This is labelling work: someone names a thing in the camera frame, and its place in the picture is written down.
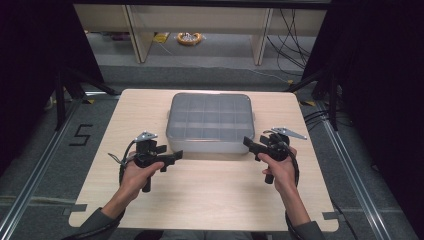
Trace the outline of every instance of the printed number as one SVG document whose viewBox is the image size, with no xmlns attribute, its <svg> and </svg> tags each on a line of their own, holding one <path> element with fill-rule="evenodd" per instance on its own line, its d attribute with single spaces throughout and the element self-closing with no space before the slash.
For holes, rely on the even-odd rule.
<svg viewBox="0 0 424 240">
<path fill-rule="evenodd" d="M 92 124 L 80 124 L 78 129 L 77 129 L 77 132 L 74 135 L 74 137 L 85 138 L 84 143 L 71 143 L 71 144 L 69 144 L 69 146 L 85 146 L 88 142 L 88 139 L 90 138 L 90 135 L 79 134 L 79 132 L 80 132 L 81 128 L 83 128 L 83 127 L 92 127 L 92 126 L 93 126 Z"/>
</svg>

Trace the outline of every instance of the object on shelf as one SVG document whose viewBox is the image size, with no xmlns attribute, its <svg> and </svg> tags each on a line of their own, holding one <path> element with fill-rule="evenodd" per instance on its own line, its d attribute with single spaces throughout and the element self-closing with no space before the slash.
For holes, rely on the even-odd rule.
<svg viewBox="0 0 424 240">
<path fill-rule="evenodd" d="M 157 43 L 165 43 L 169 37 L 169 32 L 158 32 L 155 34 L 153 41 Z"/>
<path fill-rule="evenodd" d="M 202 41 L 202 34 L 200 33 L 178 33 L 178 43 L 186 46 L 194 46 Z"/>
<path fill-rule="evenodd" d="M 131 40 L 130 34 L 128 32 L 112 32 L 110 33 L 110 38 L 114 41 L 129 41 Z"/>
</svg>

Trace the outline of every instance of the metal rail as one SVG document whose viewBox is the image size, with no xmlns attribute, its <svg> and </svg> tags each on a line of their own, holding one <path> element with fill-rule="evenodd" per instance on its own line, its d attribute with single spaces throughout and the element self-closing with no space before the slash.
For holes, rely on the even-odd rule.
<svg viewBox="0 0 424 240">
<path fill-rule="evenodd" d="M 6 217 L 2 219 L 0 224 L 0 237 L 1 240 L 10 239 L 16 226 L 19 223 L 22 215 L 25 212 L 25 209 L 28 206 L 28 203 L 31 201 L 31 196 L 34 191 L 37 189 L 38 184 L 40 183 L 44 173 L 46 172 L 53 156 L 62 140 L 66 129 L 68 128 L 69 122 L 72 119 L 72 116 L 81 105 L 82 99 L 73 100 L 68 111 L 65 122 L 62 124 L 62 127 L 55 131 L 52 139 L 47 145 L 46 150 L 44 150 L 43 155 L 32 171 L 30 177 L 28 178 L 25 186 L 21 190 L 20 194 L 14 201 L 12 207 L 9 209 Z"/>
<path fill-rule="evenodd" d="M 325 106 L 321 102 L 317 102 L 317 107 L 319 111 L 325 110 Z M 356 170 L 355 164 L 352 162 L 352 159 L 347 152 L 343 141 L 340 138 L 340 135 L 337 131 L 334 131 L 329 121 L 324 121 L 325 129 L 334 145 L 334 148 L 339 155 L 340 161 L 346 171 L 347 177 L 353 187 L 353 190 L 358 197 L 359 203 L 364 210 L 365 216 L 370 223 L 372 230 L 377 239 L 392 239 L 387 227 L 381 217 L 374 201 L 368 193 L 358 171 Z"/>
</svg>

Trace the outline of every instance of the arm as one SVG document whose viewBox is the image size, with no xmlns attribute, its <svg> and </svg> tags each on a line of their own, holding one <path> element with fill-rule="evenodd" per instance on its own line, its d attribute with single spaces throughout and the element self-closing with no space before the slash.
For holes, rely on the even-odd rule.
<svg viewBox="0 0 424 240">
<path fill-rule="evenodd" d="M 77 234 L 65 239 L 76 239 L 84 233 L 95 233 L 83 239 L 104 240 L 108 239 L 118 227 L 123 217 L 125 208 L 136 199 L 140 190 L 146 185 L 147 178 L 164 166 L 157 162 L 146 168 L 139 168 L 133 161 L 128 162 L 122 177 L 121 186 L 103 208 L 96 210 L 78 229 Z"/>
<path fill-rule="evenodd" d="M 294 155 L 296 150 L 290 148 Z M 287 217 L 293 225 L 298 239 L 324 239 L 316 222 L 312 222 L 294 181 L 294 167 L 292 159 L 287 157 L 278 162 L 267 154 L 259 153 L 259 159 L 267 163 L 269 168 L 262 171 L 263 174 L 272 174 L 275 178 L 275 189 L 280 193 L 281 200 L 286 208 Z"/>
</svg>

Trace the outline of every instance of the gray floor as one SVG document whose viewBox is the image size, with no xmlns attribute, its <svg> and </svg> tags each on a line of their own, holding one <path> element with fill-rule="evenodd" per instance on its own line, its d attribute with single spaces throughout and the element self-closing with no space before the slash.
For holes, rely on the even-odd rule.
<svg viewBox="0 0 424 240">
<path fill-rule="evenodd" d="M 249 36 L 205 34 L 205 39 L 194 47 L 179 45 L 172 34 L 165 44 L 153 44 L 147 61 L 135 61 L 129 41 L 112 41 L 99 33 L 87 35 L 106 83 L 122 90 L 125 88 L 181 88 L 229 89 L 249 91 L 282 91 L 287 81 L 299 81 L 298 76 L 282 73 L 277 65 L 277 54 L 268 43 L 263 64 L 255 66 Z M 275 36 L 272 41 L 280 46 Z M 311 50 L 314 38 L 300 38 L 300 45 Z M 298 61 L 299 55 L 284 50 Z M 279 59 L 281 68 L 301 74 L 301 68 L 287 60 Z M 299 101 L 313 101 L 310 93 L 314 84 L 297 92 Z M 86 86 L 87 90 L 96 90 Z M 96 154 L 117 99 L 105 97 L 93 104 L 82 104 L 71 119 L 52 162 L 36 188 L 32 201 L 26 208 L 11 239 L 57 239 L 71 234 L 75 229 L 68 223 L 67 211 L 75 202 L 79 189 Z M 316 112 L 316 106 L 301 106 L 304 116 Z M 392 239 L 418 239 L 402 210 L 379 173 L 371 168 L 372 159 L 357 135 L 346 114 L 338 114 L 338 126 L 344 145 L 358 170 L 361 181 L 376 205 Z M 16 196 L 24 188 L 28 177 L 54 134 L 55 109 L 47 110 L 39 127 L 31 134 L 23 155 L 12 163 L 0 179 L 0 216 L 5 216 Z M 81 124 L 90 135 L 84 147 L 72 147 L 80 142 L 74 134 Z M 358 200 L 340 156 L 322 121 L 308 125 L 309 134 L 331 198 L 345 215 L 339 229 L 325 233 L 327 239 L 354 239 L 347 223 L 352 225 L 359 239 L 378 239 Z M 119 229 L 112 239 L 132 239 L 138 229 Z M 287 239 L 286 233 L 273 233 L 273 239 Z"/>
</svg>

